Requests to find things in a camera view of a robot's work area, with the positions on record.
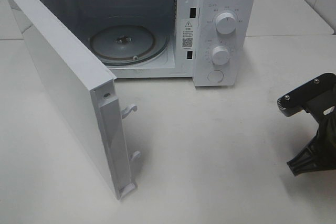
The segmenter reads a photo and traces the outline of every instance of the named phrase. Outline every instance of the power knob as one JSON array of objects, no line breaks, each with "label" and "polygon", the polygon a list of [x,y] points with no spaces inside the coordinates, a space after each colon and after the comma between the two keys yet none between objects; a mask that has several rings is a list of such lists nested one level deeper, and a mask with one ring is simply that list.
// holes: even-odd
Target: power knob
[{"label": "power knob", "polygon": [[234,12],[226,11],[216,18],[216,29],[220,34],[230,34],[236,29],[237,16]]},{"label": "power knob", "polygon": [[211,59],[215,65],[224,65],[230,60],[230,53],[226,47],[215,47],[211,52]]}]

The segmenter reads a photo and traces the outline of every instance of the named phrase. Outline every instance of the white table surface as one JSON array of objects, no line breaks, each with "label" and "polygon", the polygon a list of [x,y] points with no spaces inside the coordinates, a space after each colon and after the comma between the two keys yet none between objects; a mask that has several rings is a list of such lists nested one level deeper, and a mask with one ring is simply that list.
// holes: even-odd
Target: white table surface
[{"label": "white table surface", "polygon": [[138,189],[116,201],[41,85],[23,41],[0,41],[0,223],[334,224],[336,172],[286,162],[317,123],[277,109],[334,72],[336,37],[246,39],[232,88],[191,79],[117,80]]},{"label": "white table surface", "polygon": [[[255,0],[247,36],[333,34],[304,0]],[[7,0],[0,0],[0,39],[21,39]]]}]

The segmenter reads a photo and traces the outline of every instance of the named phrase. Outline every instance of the black bracket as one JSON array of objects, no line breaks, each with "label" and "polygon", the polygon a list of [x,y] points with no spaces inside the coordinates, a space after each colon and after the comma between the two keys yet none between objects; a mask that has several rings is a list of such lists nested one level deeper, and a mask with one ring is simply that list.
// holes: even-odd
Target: black bracket
[{"label": "black bracket", "polygon": [[294,175],[336,169],[336,75],[324,73],[278,99],[278,108],[285,116],[301,110],[310,113],[319,123],[316,136],[287,164]]}]

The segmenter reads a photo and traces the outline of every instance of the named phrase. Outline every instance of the microwave door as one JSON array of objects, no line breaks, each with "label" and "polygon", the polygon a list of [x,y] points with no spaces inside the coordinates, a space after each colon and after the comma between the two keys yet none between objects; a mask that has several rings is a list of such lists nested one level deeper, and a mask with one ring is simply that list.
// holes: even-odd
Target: microwave door
[{"label": "microwave door", "polygon": [[39,0],[8,1],[45,89],[120,199],[135,185],[115,76]]}]

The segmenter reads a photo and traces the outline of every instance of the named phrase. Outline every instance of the white microwave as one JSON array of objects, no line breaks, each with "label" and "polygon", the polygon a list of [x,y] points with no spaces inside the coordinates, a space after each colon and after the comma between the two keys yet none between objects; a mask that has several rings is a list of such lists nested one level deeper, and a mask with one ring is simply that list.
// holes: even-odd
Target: white microwave
[{"label": "white microwave", "polygon": [[254,0],[8,0],[38,74],[119,199],[135,188],[116,78],[236,79]]}]

